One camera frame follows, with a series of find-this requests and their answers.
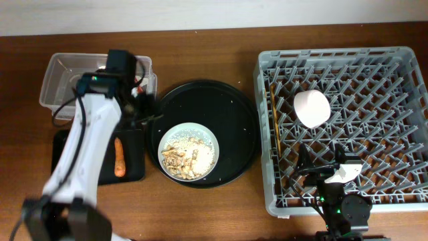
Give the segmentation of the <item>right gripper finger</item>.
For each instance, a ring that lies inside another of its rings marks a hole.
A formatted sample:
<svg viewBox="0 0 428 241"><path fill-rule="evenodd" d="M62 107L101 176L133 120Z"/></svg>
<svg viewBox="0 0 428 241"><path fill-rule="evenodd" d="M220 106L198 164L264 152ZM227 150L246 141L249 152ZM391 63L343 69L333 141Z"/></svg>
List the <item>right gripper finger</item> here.
<svg viewBox="0 0 428 241"><path fill-rule="evenodd" d="M335 144L335 162L339 164L359 164L360 157L352 152L347 152L344 147L337 143Z"/></svg>
<svg viewBox="0 0 428 241"><path fill-rule="evenodd" d="M313 162L310 158L310 154L307 150L307 147L304 143L300 144L298 150L298 160L296 163L296 171L301 171L303 169L308 169L313 167Z"/></svg>

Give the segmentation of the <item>white bowl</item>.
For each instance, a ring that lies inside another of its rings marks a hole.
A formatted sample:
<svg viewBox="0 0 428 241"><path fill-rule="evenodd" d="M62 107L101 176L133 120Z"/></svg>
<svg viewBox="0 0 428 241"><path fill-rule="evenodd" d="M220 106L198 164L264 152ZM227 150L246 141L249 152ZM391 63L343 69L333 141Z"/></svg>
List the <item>white bowl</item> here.
<svg viewBox="0 0 428 241"><path fill-rule="evenodd" d="M331 115L328 99L319 90L307 90L294 97L294 110L300 122L309 129L325 123Z"/></svg>

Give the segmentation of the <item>wooden chopstick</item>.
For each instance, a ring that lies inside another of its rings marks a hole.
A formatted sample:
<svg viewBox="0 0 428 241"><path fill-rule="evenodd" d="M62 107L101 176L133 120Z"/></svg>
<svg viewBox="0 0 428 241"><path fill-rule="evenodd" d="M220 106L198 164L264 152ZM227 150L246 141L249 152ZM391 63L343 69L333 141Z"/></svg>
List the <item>wooden chopstick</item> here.
<svg viewBox="0 0 428 241"><path fill-rule="evenodd" d="M277 152L278 152L278 158L281 158L282 152L281 152L281 144L280 144L280 132L279 132L279 126L278 126L278 116L277 116L277 109L276 109L275 85L274 84L272 84L270 86L270 95L271 95L272 111L273 111L273 118L274 118L274 131L275 131L275 138L276 138L276 147L277 147Z"/></svg>

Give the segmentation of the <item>orange carrot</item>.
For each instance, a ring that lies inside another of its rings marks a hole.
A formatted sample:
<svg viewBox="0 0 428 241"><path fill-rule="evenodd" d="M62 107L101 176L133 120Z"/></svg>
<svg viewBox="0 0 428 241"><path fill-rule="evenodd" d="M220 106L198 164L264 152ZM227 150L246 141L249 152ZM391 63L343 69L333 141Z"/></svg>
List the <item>orange carrot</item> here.
<svg viewBox="0 0 428 241"><path fill-rule="evenodd" d="M124 149L121 140L116 137L114 140L115 162L114 174L117 177L124 177L126 174L126 164L124 159Z"/></svg>

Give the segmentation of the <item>grey plate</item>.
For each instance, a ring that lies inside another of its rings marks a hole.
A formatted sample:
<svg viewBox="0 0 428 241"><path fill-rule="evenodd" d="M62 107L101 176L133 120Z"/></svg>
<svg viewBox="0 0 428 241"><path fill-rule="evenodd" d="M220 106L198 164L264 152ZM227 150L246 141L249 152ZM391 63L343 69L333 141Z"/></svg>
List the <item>grey plate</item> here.
<svg viewBox="0 0 428 241"><path fill-rule="evenodd" d="M172 178L175 181L183 181L185 183L194 183L196 181L205 181L208 177L208 175L214 170L214 168L212 168L212 170L202 176L199 179L196 180L190 180L190 181L184 181L184 180L180 180L177 178L172 177L171 175L169 175L166 172L166 169L162 166L161 164L161 150L163 149L164 145L167 143L168 140L171 139L175 139L177 137L184 137L184 136L189 136L189 137L197 137L199 139L203 139L204 141L211 141L214 148L215 148L215 166L217 165L217 162L219 160L219 143L217 141L217 138L215 137L215 135L207 128L204 127L203 125L197 124L197 123L182 123L179 125L174 126L173 128L169 129L162 137L162 139L160 140L160 143L158 144L157 147L157 157L158 157L158 162L161 166L161 169L166 173L166 175L170 178Z"/></svg>

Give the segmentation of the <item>red snack wrapper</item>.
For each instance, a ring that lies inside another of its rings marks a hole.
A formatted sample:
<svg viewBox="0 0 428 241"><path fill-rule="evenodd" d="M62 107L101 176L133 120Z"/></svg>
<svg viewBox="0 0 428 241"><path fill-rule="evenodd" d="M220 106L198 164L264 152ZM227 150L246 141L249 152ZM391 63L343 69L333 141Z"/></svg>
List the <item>red snack wrapper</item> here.
<svg viewBox="0 0 428 241"><path fill-rule="evenodd" d="M146 81L147 81L146 78L142 78L140 80L138 86L132 89L132 93L135 95L139 95L139 94L143 93L144 92L143 86L146 84Z"/></svg>

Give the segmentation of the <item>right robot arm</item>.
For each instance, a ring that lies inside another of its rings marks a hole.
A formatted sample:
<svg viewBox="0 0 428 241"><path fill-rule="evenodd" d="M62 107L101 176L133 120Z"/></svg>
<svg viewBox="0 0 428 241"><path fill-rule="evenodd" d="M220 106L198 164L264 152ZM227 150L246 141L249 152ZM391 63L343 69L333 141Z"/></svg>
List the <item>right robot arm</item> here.
<svg viewBox="0 0 428 241"><path fill-rule="evenodd" d="M325 232L317 232L316 240L362 240L368 230L368 219L372 202L357 193L346 194L344 187L359 176L362 159L335 145L334 160L326 165L313 164L304 144L299 146L299 155L290 185L294 189L297 178L304 177L305 187L315 187L314 202L310 203L302 195L299 198L313 208L326 224Z"/></svg>

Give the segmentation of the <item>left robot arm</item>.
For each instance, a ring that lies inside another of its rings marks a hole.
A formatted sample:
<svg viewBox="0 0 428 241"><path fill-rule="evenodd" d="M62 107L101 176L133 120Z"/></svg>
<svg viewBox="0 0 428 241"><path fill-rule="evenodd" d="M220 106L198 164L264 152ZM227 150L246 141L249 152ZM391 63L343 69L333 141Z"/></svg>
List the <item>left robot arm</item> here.
<svg viewBox="0 0 428 241"><path fill-rule="evenodd" d="M160 117L151 94L134 96L141 61L127 50L110 50L106 67L77 81L76 111L66 144L39 199L24 201L13 240L24 225L32 240L121 240L97 210L97 189L108 144L118 125Z"/></svg>

